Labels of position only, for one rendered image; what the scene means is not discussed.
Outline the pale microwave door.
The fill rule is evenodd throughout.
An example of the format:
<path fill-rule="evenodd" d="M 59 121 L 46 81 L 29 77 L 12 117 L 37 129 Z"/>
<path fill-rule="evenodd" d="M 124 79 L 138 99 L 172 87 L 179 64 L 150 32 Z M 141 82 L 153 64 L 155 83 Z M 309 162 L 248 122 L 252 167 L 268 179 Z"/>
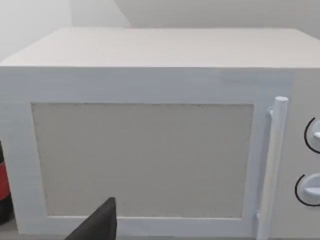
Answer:
<path fill-rule="evenodd" d="M 253 104 L 242 218 L 121 217 L 130 237 L 252 237 L 267 109 L 289 96 L 293 73 L 277 68 L 0 66 L 0 135 L 22 235 L 65 235 L 82 216 L 49 216 L 33 103 Z"/>

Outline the black and red bottle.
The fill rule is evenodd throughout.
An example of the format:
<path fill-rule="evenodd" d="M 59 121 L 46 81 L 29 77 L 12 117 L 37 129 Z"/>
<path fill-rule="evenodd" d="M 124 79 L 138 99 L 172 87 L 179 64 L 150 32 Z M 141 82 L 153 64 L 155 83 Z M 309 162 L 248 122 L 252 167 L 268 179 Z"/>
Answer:
<path fill-rule="evenodd" d="M 0 225 L 8 222 L 13 214 L 13 203 L 10 191 L 7 168 L 0 141 Z"/>

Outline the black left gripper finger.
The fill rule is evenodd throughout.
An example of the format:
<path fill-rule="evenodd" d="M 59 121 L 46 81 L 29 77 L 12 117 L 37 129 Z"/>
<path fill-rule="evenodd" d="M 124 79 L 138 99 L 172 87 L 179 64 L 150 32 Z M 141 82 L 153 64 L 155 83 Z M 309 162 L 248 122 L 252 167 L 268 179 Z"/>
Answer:
<path fill-rule="evenodd" d="M 116 240 L 116 198 L 109 197 L 64 240 Z"/>

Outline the pale microwave knob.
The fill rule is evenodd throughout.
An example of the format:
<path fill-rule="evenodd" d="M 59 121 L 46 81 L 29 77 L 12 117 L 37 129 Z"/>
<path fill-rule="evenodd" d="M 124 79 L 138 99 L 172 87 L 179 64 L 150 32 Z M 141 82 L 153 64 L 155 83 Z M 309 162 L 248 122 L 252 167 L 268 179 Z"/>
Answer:
<path fill-rule="evenodd" d="M 302 174 L 295 183 L 294 195 L 304 206 L 320 207 L 320 172 Z"/>
<path fill-rule="evenodd" d="M 313 117 L 306 125 L 303 132 L 306 147 L 320 155 L 320 120 Z"/>

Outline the pale microwave oven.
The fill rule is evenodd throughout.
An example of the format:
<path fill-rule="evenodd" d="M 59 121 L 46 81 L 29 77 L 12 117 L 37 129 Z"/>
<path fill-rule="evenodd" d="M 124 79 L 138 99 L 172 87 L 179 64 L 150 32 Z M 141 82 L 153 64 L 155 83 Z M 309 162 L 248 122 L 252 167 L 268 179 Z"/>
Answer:
<path fill-rule="evenodd" d="M 268 240 L 320 240 L 320 207 L 295 197 L 301 175 L 320 173 L 320 154 L 304 142 L 307 123 L 320 120 L 319 39 L 288 28 L 73 27 L 1 66 L 288 69 L 289 96 L 278 95 L 288 106 Z M 259 152 L 254 236 L 176 238 L 256 239 L 273 104 Z M 115 197 L 121 237 L 122 217 L 241 219 L 254 111 L 251 103 L 32 103 L 46 212 L 84 221 Z"/>

